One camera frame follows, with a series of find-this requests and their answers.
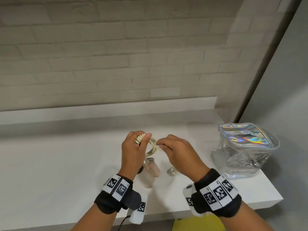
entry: transparent bag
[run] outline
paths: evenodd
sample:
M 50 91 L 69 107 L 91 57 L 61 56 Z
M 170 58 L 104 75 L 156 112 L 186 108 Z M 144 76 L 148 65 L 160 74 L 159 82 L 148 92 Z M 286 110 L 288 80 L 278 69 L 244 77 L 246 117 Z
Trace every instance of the transparent bag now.
M 211 158 L 229 179 L 254 176 L 280 146 L 271 133 L 252 123 L 219 124 L 220 142 Z

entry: left hand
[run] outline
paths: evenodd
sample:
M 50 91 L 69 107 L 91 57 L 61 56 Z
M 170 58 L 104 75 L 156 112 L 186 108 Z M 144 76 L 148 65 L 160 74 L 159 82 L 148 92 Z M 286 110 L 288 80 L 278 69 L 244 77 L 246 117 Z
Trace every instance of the left hand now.
M 135 140 L 143 133 L 145 132 L 131 131 L 122 143 L 122 166 L 119 175 L 125 176 L 130 180 L 134 180 L 139 169 L 143 165 L 145 151 L 152 136 L 151 133 L 147 133 L 139 146 L 135 143 Z

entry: white countertop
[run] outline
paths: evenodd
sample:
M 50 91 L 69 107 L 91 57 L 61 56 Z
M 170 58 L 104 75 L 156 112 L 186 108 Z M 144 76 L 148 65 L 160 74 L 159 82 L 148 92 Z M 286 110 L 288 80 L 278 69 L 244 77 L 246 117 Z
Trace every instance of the white countertop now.
M 174 134 L 187 139 L 209 166 L 219 142 L 214 110 L 105 117 L 3 125 L 0 130 L 0 230 L 77 222 L 93 204 L 106 179 L 118 172 L 121 143 L 131 130 L 151 132 L 155 139 Z M 141 175 L 134 189 L 149 195 L 146 221 L 190 216 L 182 174 L 167 175 L 163 152 L 153 157 L 162 174 L 153 188 Z M 273 206 L 281 195 L 260 171 L 232 181 L 253 209 Z M 115 224 L 125 216 L 121 210 Z

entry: painted brick wall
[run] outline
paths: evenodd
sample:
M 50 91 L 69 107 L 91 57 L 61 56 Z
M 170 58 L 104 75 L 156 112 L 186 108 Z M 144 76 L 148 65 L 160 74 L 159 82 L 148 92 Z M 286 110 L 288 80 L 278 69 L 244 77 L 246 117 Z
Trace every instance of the painted brick wall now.
M 0 0 L 0 110 L 218 96 L 234 118 L 291 0 Z

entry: right hand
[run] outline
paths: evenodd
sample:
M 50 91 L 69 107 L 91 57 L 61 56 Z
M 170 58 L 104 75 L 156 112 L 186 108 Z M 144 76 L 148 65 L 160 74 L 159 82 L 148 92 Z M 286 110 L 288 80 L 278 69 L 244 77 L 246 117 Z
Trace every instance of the right hand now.
M 193 182 L 198 182 L 210 171 L 187 140 L 168 135 L 156 144 L 165 151 L 176 170 Z

